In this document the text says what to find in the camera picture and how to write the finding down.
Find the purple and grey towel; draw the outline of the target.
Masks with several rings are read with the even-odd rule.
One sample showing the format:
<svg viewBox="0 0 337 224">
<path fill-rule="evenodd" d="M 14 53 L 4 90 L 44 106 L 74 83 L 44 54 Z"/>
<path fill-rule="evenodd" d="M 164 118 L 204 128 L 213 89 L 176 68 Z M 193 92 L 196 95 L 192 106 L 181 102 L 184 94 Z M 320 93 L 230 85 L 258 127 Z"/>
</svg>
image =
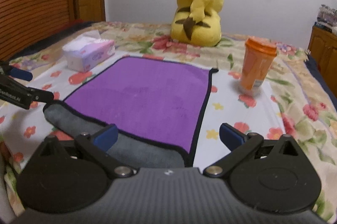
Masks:
<svg viewBox="0 0 337 224">
<path fill-rule="evenodd" d="M 215 68 L 141 57 L 117 60 L 66 97 L 45 119 L 71 137 L 114 124 L 108 155 L 132 167 L 193 165 Z"/>
</svg>

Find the pink tissue box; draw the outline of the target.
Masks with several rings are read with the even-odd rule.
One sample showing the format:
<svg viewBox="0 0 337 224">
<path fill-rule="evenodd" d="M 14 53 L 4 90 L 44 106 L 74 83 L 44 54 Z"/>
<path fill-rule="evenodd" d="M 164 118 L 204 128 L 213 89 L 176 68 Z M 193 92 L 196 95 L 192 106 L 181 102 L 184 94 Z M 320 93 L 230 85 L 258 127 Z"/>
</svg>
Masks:
<svg viewBox="0 0 337 224">
<path fill-rule="evenodd" d="M 115 54 L 115 41 L 103 39 L 99 31 L 87 31 L 62 47 L 69 69 L 88 72 Z"/>
</svg>

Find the orange lidded plastic cup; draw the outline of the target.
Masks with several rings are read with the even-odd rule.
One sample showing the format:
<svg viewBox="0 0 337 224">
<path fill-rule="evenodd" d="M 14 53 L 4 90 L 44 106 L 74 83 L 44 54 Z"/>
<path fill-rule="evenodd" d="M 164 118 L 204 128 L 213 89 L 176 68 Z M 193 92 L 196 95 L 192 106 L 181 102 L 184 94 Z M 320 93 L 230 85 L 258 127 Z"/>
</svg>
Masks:
<svg viewBox="0 0 337 224">
<path fill-rule="evenodd" d="M 277 56 L 277 46 L 265 38 L 248 37 L 240 79 L 241 91 L 255 96 Z"/>
</svg>

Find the brown wooden cabinet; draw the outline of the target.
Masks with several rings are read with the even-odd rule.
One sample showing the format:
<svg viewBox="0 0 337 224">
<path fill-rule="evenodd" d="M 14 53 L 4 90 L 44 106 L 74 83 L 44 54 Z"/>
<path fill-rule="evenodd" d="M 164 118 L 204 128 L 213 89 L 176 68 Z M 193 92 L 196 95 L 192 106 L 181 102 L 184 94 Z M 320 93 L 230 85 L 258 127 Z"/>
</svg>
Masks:
<svg viewBox="0 0 337 224">
<path fill-rule="evenodd" d="M 336 35 L 314 25 L 308 50 L 325 83 L 336 96 Z"/>
</svg>

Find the yellow Pikachu plush toy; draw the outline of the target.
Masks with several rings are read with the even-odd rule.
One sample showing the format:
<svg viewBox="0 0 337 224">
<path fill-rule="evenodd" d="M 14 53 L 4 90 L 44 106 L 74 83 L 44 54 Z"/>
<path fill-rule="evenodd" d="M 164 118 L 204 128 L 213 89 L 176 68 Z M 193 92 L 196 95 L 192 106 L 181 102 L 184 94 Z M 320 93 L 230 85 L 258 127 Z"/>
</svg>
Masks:
<svg viewBox="0 0 337 224">
<path fill-rule="evenodd" d="M 171 38 L 194 46 L 215 46 L 222 36 L 219 12 L 223 4 L 224 0 L 177 0 Z"/>
</svg>

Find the stack of folded fabrics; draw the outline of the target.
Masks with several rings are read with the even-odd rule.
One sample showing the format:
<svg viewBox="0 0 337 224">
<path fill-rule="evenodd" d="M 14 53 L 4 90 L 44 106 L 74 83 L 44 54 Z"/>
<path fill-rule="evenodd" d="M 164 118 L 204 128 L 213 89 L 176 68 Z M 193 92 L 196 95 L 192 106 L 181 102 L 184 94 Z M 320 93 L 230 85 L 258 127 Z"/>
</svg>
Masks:
<svg viewBox="0 0 337 224">
<path fill-rule="evenodd" d="M 330 8 L 329 6 L 322 4 L 319 7 L 319 11 L 317 14 L 317 22 L 326 27 L 329 27 L 330 29 L 333 29 L 334 27 L 336 27 L 336 15 L 336 9 Z"/>
</svg>

